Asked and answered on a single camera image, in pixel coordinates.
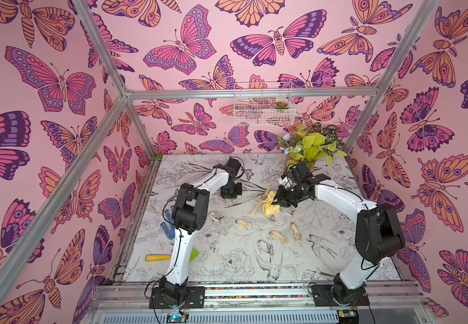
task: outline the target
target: yellow towel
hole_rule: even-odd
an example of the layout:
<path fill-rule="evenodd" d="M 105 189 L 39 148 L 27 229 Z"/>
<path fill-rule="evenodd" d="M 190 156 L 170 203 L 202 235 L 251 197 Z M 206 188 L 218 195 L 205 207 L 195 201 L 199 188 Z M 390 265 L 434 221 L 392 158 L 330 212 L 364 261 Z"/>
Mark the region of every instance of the yellow towel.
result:
<path fill-rule="evenodd" d="M 268 197 L 265 199 L 265 202 L 263 203 L 263 215 L 265 217 L 268 217 L 270 215 L 276 215 L 279 214 L 279 205 L 273 205 L 273 198 L 276 196 L 275 191 L 270 191 L 268 193 Z"/>

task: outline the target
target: floral line drawing tablecloth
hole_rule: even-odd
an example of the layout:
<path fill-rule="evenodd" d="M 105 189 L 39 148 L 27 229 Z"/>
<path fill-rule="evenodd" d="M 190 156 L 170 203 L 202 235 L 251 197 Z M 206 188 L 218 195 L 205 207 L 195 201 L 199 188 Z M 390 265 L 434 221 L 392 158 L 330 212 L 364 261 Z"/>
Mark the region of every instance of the floral line drawing tablecloth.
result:
<path fill-rule="evenodd" d="M 199 231 L 194 247 L 199 255 L 191 262 L 190 282 L 299 282 L 332 280 L 356 253 L 356 226 L 340 211 L 323 201 L 306 200 L 298 208 L 281 208 L 274 222 L 263 216 L 261 207 L 253 218 L 250 213 L 260 196 L 283 174 L 283 154 L 235 154 L 243 160 L 243 195 L 225 200 L 219 191 L 212 194 L 209 214 Z M 226 163 L 224 154 L 168 155 L 160 163 L 151 197 L 140 223 L 133 252 L 123 276 L 125 282 L 146 282 L 160 278 L 168 269 L 169 260 L 145 262 L 149 254 L 171 254 L 175 229 L 162 218 L 162 209 L 169 198 L 178 193 L 183 183 L 195 183 L 211 172 L 212 167 Z M 335 158 L 332 165 L 318 161 L 314 174 L 324 173 L 342 187 L 361 196 L 347 162 Z M 174 201 L 163 211 L 171 219 Z M 236 219 L 252 223 L 247 230 Z M 302 234 L 294 241 L 290 223 Z M 283 244 L 270 236 L 275 230 L 288 238 Z M 375 271 L 370 280 L 399 280 L 389 260 Z"/>

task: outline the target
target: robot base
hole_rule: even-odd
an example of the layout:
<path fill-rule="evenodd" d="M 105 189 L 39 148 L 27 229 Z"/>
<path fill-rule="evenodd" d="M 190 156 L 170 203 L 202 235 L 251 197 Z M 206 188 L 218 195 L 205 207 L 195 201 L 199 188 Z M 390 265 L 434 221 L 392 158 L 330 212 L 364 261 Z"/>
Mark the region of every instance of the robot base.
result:
<path fill-rule="evenodd" d="M 153 299 L 149 301 L 149 309 L 162 308 L 184 308 L 189 298 L 189 304 L 186 308 L 203 308 L 205 300 L 205 287 L 187 287 L 183 305 L 171 305 L 166 302 L 166 298 L 162 297 L 162 289 L 160 287 L 153 288 Z"/>
<path fill-rule="evenodd" d="M 342 306 L 335 301 L 333 297 L 332 286 L 332 283 L 326 283 L 325 285 L 311 285 L 309 287 L 313 293 L 315 306 Z M 367 298 L 364 287 L 361 287 L 357 290 L 358 294 L 353 296 L 355 306 L 368 306 L 369 299 Z"/>

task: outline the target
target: white wire basket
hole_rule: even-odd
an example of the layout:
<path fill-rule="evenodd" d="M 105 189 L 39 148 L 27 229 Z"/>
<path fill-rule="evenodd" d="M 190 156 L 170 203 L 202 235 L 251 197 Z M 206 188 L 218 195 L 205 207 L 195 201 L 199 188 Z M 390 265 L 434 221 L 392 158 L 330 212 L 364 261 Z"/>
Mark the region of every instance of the white wire basket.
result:
<path fill-rule="evenodd" d="M 232 112 L 234 125 L 246 123 L 248 125 L 285 127 L 293 124 L 296 108 L 291 88 L 279 88 L 279 82 L 265 83 L 274 83 L 276 87 L 263 89 L 261 82 L 236 83 Z M 277 104 L 286 108 L 278 109 Z"/>

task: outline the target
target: potted plant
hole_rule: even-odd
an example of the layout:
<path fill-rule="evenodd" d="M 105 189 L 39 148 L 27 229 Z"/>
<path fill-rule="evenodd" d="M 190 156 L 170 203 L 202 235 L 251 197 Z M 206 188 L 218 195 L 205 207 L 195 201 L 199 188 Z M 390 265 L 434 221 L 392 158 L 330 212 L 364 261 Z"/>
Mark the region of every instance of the potted plant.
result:
<path fill-rule="evenodd" d="M 315 123 L 312 127 L 301 124 L 295 132 L 279 136 L 279 146 L 284 154 L 287 154 L 286 171 L 289 167 L 299 162 L 306 162 L 311 171 L 315 162 L 326 158 L 327 164 L 333 163 L 333 156 L 345 157 L 342 151 L 344 143 L 337 136 L 338 127 L 328 125 L 322 127 L 321 123 Z"/>

